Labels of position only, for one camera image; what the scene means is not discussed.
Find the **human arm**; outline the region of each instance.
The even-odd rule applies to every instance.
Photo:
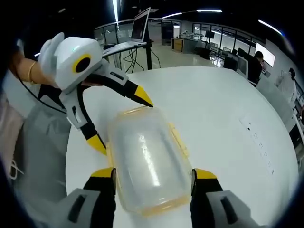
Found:
[[[50,86],[56,85],[55,82],[51,80],[50,76],[42,73],[38,62],[25,58],[20,51],[17,51],[12,55],[9,69],[13,75],[19,77],[21,81]]]

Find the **laptop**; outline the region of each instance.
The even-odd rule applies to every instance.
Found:
[[[104,51],[103,56],[106,57],[118,52],[122,52],[124,50],[129,50],[130,48],[142,47],[146,45],[147,43],[144,42],[143,39],[148,24],[149,13],[150,13],[150,8],[147,8],[146,10],[144,10],[134,18],[133,30],[130,41],[117,44],[113,47],[108,48],[107,50]]]

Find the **black cable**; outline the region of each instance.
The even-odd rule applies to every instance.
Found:
[[[136,56],[136,57],[135,57],[135,60],[133,59],[133,54],[131,55],[131,59],[132,59],[135,63],[137,63],[137,65],[139,65],[139,66],[142,68],[142,70],[144,71],[144,68],[143,68],[138,62],[136,62],[136,60],[137,60],[137,49],[136,49],[135,51],[136,51],[136,53],[135,53],[135,54],[136,54],[136,55],[135,55],[135,56]]]
[[[161,68],[161,62],[160,62],[160,59],[157,57],[157,60],[158,60],[158,63],[160,65],[160,68]]]
[[[129,68],[126,70],[126,73],[128,72],[128,70],[132,67],[132,63],[133,62],[131,62],[131,64],[130,64],[130,66],[129,66]]]
[[[123,60],[124,60],[124,61],[127,61],[127,62],[129,62],[129,63],[131,63],[130,60],[126,60],[126,58],[128,58],[130,55],[131,55],[131,52],[130,52],[130,50],[129,50],[129,55],[126,56],[126,57],[124,57]]]
[[[133,59],[133,53],[134,53],[135,51],[137,51],[137,48],[136,48],[134,51],[130,51],[130,50],[129,50],[129,55],[126,56],[126,57],[124,57],[123,60],[124,60],[124,61],[127,61],[127,62],[129,62],[129,63],[133,63],[133,61],[134,61],[134,59]],[[143,68],[138,62],[135,62],[135,63],[136,63],[137,65],[139,65],[139,66],[141,67],[141,69],[144,71],[144,68]]]
[[[135,52],[135,60],[134,60],[134,64],[133,64],[132,73],[133,73],[133,71],[134,71],[134,66],[135,66],[136,60],[137,60],[137,49],[136,49],[136,52]]]
[[[48,105],[47,103],[45,103],[45,102],[43,102],[43,101],[41,101],[40,99],[38,99],[38,97],[36,97],[36,95],[23,83],[23,81],[21,80],[21,78],[19,77],[19,75],[18,75],[18,73],[17,73],[17,70],[16,70],[16,67],[14,66],[14,68],[15,68],[15,72],[16,72],[16,76],[17,76],[17,78],[18,78],[18,80],[21,82],[21,84],[24,86],[24,88],[26,88],[26,90],[36,99],[36,100],[38,100],[39,102],[41,102],[42,104],[44,104],[46,107],[49,107],[49,108],[52,108],[52,109],[54,109],[54,110],[56,110],[56,111],[58,111],[58,112],[61,112],[61,113],[64,113],[64,114],[67,114],[66,112],[63,112],[63,111],[61,111],[60,109],[57,109],[57,108],[55,108],[55,107],[53,107],[53,106],[50,106],[50,105]]]

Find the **desk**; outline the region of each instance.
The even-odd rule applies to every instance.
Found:
[[[193,39],[172,38],[171,47],[184,54],[193,54],[198,41]]]
[[[148,68],[148,70],[151,70],[152,69],[151,46],[152,46],[151,41],[149,41],[148,43],[147,42],[143,42],[143,43],[136,42],[134,45],[121,43],[121,44],[117,44],[113,47],[110,47],[110,48],[104,50],[103,57],[108,57],[108,56],[114,55],[115,66],[117,68],[121,68],[121,66],[120,66],[121,59],[117,55],[118,53],[144,47],[146,49],[147,68]]]
[[[276,218],[297,184],[295,151],[280,117],[246,79],[232,70],[203,66],[155,69],[129,77],[145,89],[155,106],[175,125],[193,167],[217,175],[222,188],[231,190],[245,202],[259,224],[269,224]],[[84,103],[105,142],[109,121],[119,111],[139,107],[106,87],[85,90]],[[275,169],[273,175],[240,123],[249,114],[267,143]],[[107,158],[94,151],[74,127],[66,155],[68,194],[82,188],[91,173],[108,166]],[[116,204],[114,227],[133,227],[133,220],[121,208],[118,195]],[[150,227],[192,227],[189,205],[162,218]]]

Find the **white shirt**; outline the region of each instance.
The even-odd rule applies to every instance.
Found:
[[[279,76],[275,85],[282,92],[283,96],[290,104],[293,104],[295,102],[295,81],[291,79],[290,73],[283,73],[281,76]]]

